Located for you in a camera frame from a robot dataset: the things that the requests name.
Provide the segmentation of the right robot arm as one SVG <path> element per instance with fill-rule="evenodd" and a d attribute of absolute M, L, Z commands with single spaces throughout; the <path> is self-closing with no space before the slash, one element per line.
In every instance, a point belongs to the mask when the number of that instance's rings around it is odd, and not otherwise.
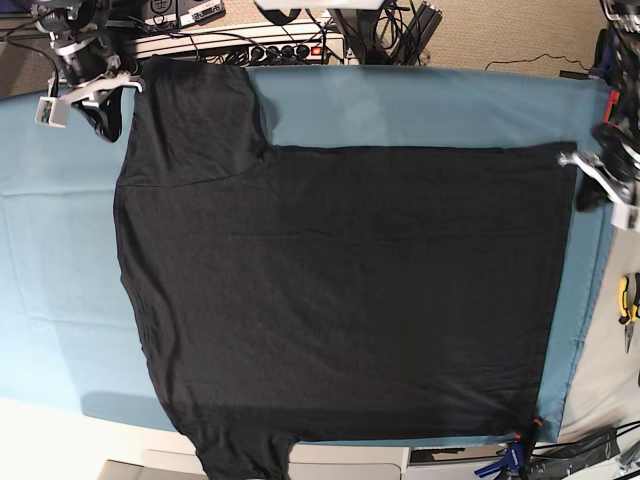
<path fill-rule="evenodd" d="M 122 93 L 126 88 L 142 91 L 144 83 L 137 61 L 107 28 L 111 7 L 110 1 L 32 3 L 36 27 L 50 37 L 56 57 L 36 123 L 64 128 L 76 110 L 103 140 L 119 139 Z"/>

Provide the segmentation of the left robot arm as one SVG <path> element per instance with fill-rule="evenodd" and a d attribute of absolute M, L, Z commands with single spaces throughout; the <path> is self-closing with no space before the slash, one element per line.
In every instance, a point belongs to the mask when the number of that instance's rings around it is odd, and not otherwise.
<path fill-rule="evenodd" d="M 611 92 L 604 120 L 591 130 L 601 152 L 596 169 L 628 203 L 639 200 L 639 3 L 602 1 L 607 27 L 598 36 L 594 62 L 583 74 L 561 71 L 562 78 L 601 79 Z"/>

